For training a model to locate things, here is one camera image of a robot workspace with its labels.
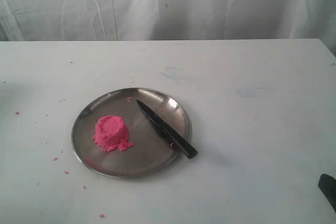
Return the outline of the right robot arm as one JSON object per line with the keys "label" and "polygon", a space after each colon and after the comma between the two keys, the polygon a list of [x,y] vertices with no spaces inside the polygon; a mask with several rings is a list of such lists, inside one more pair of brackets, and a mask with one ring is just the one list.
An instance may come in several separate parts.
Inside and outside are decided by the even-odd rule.
{"label": "right robot arm", "polygon": [[321,174],[318,181],[318,187],[333,210],[336,211],[336,179],[328,174]]}

